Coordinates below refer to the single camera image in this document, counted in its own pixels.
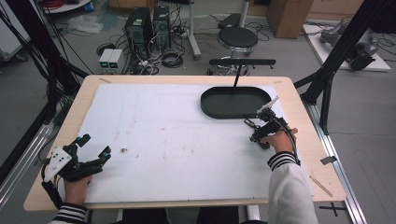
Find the person's right hand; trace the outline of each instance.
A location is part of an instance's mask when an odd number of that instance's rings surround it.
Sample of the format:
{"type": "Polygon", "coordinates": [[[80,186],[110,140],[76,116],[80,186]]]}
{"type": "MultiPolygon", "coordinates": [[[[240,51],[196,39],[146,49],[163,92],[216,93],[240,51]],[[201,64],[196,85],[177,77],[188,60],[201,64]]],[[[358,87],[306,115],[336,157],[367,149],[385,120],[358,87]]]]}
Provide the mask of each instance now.
{"type": "Polygon", "coordinates": [[[64,191],[66,202],[82,205],[87,197],[87,187],[92,180],[92,175],[82,178],[75,182],[64,181],[64,191]]]}
{"type": "MultiPolygon", "coordinates": [[[[293,136],[294,141],[297,139],[295,136],[297,132],[298,132],[297,129],[295,128],[291,129],[291,135],[293,136]]],[[[285,133],[285,130],[283,129],[279,129],[273,135],[265,136],[264,138],[261,139],[261,142],[269,143],[275,149],[276,153],[281,151],[293,152],[293,145],[288,135],[285,133]]]]}

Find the chair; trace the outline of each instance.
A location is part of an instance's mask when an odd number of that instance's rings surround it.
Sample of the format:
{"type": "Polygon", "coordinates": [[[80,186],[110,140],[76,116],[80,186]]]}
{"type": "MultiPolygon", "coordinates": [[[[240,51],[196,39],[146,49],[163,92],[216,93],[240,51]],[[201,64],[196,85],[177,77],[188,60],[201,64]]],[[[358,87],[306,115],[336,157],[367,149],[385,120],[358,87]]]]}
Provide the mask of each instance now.
{"type": "MultiPolygon", "coordinates": [[[[249,29],[239,26],[231,26],[225,27],[219,31],[218,41],[221,46],[232,51],[231,57],[224,58],[237,59],[238,52],[244,52],[246,54],[252,52],[259,42],[259,38],[249,29]]],[[[229,75],[237,69],[237,65],[230,65],[227,67],[218,66],[216,71],[219,75],[229,75]],[[221,69],[225,69],[226,74],[223,74],[221,69]]],[[[246,66],[244,75],[246,76],[248,73],[248,67],[246,66]]]]}

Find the gray floor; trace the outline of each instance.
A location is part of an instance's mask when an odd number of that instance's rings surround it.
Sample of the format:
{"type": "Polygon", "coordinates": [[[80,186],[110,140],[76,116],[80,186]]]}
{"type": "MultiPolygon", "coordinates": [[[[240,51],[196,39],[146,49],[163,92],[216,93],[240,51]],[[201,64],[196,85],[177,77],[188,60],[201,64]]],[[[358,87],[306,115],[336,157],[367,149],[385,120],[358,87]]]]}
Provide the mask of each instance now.
{"type": "MultiPolygon", "coordinates": [[[[107,15],[103,12],[96,10],[93,14],[102,18],[107,15]]],[[[84,13],[83,10],[75,10],[57,15],[55,19],[62,26],[67,19],[84,13]]],[[[209,29],[217,26],[213,20],[211,17],[199,17],[196,19],[196,28],[206,22],[201,32],[215,34],[217,29],[209,29]]],[[[251,21],[266,24],[265,18],[247,19],[247,22],[251,21]]],[[[111,36],[121,35],[124,23],[125,20],[120,17],[115,26],[110,25],[99,35],[74,31],[65,34],[65,37],[85,64],[95,74],[100,74],[96,48],[108,42],[111,36]]],[[[305,36],[278,39],[270,32],[265,33],[270,40],[260,42],[250,58],[276,59],[276,65],[274,69],[257,66],[251,71],[251,76],[286,76],[297,81],[319,69],[320,63],[305,36]]],[[[205,75],[206,70],[211,68],[208,64],[210,59],[230,55],[229,51],[219,46],[214,36],[198,35],[196,38],[202,51],[199,61],[193,59],[186,41],[183,65],[177,69],[161,67],[157,76],[205,75]]],[[[88,72],[70,48],[66,48],[66,52],[74,65],[88,72]]],[[[383,59],[396,60],[396,56],[382,49],[378,54],[383,59]]],[[[389,66],[392,70],[387,73],[339,70],[333,81],[329,131],[368,223],[390,224],[396,220],[396,178],[393,174],[396,170],[396,136],[393,132],[396,127],[396,63],[389,62],[389,66]]],[[[0,67],[0,162],[4,162],[47,102],[45,89],[46,82],[36,71],[32,60],[26,63],[11,62],[0,67]]],[[[39,168],[35,166],[28,170],[0,211],[1,223],[46,223],[52,219],[54,211],[33,213],[24,211],[22,207],[38,171],[39,168]]],[[[335,214],[333,210],[319,209],[320,206],[331,204],[316,203],[319,223],[350,223],[346,211],[339,210],[335,214]]],[[[334,206],[345,207],[343,203],[334,203],[334,206]]],[[[261,212],[265,219],[264,205],[261,206],[261,212]]],[[[115,220],[116,214],[116,210],[94,211],[93,222],[109,223],[115,220]]],[[[194,223],[196,214],[196,208],[170,210],[174,223],[194,223]]]]}

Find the oval tray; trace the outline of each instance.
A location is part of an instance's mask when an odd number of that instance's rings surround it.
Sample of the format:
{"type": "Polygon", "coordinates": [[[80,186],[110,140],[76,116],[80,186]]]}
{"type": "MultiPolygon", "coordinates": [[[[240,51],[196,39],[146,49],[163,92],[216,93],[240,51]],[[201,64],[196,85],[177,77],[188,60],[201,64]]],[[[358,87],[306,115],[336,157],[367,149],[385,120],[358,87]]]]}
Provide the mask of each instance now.
{"type": "Polygon", "coordinates": [[[254,119],[270,101],[270,95],[257,87],[213,87],[201,95],[201,108],[213,119],[254,119]]]}

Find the black and white striped sleeve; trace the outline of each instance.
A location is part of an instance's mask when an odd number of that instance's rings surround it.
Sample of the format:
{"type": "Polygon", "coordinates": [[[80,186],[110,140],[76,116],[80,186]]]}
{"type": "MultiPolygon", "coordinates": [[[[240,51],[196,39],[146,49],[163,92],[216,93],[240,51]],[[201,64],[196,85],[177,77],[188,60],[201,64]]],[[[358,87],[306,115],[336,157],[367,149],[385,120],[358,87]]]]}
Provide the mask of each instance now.
{"type": "Polygon", "coordinates": [[[273,157],[271,157],[271,159],[267,162],[267,164],[270,166],[272,171],[274,171],[277,167],[286,163],[296,163],[296,159],[292,152],[288,152],[288,151],[278,152],[273,157]]]}
{"type": "Polygon", "coordinates": [[[75,223],[75,224],[86,224],[84,221],[87,215],[87,208],[84,206],[64,203],[61,209],[49,224],[61,224],[61,223],[75,223]]]}

